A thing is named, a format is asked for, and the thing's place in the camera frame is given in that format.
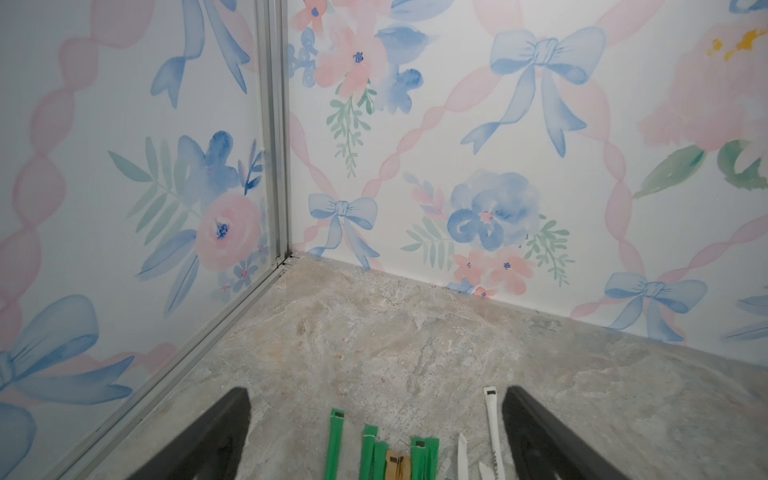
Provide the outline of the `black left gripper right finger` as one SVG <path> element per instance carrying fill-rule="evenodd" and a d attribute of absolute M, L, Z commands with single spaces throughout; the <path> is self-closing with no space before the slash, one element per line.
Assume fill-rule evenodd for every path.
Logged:
<path fill-rule="evenodd" d="M 520 479 L 628 480 L 524 388 L 506 390 L 502 416 Z"/>

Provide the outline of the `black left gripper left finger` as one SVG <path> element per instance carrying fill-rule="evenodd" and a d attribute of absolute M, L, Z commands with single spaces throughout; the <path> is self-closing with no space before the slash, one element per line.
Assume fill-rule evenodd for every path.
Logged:
<path fill-rule="evenodd" d="M 234 479 L 250 419 L 248 391 L 233 388 L 130 477 Z"/>

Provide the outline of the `white straw pile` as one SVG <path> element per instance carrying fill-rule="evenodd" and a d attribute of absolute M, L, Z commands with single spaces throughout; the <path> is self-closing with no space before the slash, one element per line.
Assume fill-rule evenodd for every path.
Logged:
<path fill-rule="evenodd" d="M 498 421 L 498 391 L 494 386 L 484 388 L 484 398 L 487 409 L 489 433 L 493 452 L 494 478 L 505 480 L 505 468 L 503 465 L 500 431 Z"/>

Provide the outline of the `thin white straw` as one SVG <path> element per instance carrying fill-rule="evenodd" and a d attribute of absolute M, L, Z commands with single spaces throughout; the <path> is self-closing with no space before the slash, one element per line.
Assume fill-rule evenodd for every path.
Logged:
<path fill-rule="evenodd" d="M 467 451 L 467 439 L 460 433 L 458 435 L 457 444 L 457 479 L 469 480 L 469 463 L 468 463 L 468 451 Z"/>

